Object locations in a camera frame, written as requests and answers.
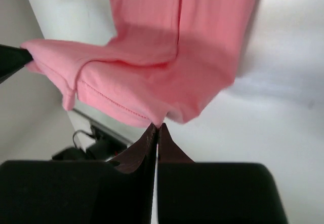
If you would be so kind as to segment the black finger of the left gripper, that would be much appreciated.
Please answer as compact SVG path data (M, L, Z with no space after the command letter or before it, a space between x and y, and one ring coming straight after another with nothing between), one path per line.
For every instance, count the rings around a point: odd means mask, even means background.
M33 60L32 55L22 48L6 45L0 46L0 74L1 83L22 69Z

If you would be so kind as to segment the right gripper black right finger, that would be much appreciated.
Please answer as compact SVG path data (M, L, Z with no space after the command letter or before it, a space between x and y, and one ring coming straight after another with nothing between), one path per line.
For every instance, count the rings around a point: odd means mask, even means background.
M159 223L287 223L274 178L260 163L200 163L158 137Z

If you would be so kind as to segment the light pink t shirt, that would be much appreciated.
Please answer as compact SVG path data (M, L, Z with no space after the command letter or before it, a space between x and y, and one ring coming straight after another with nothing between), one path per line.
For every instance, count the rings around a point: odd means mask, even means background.
M256 0L110 0L106 45L22 44L70 110L79 100L133 127L187 123L231 86Z

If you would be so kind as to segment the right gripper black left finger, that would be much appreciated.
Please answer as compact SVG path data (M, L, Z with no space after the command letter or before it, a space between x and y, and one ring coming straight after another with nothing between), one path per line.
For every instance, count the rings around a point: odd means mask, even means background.
M110 161L5 161L1 223L150 223L156 127Z

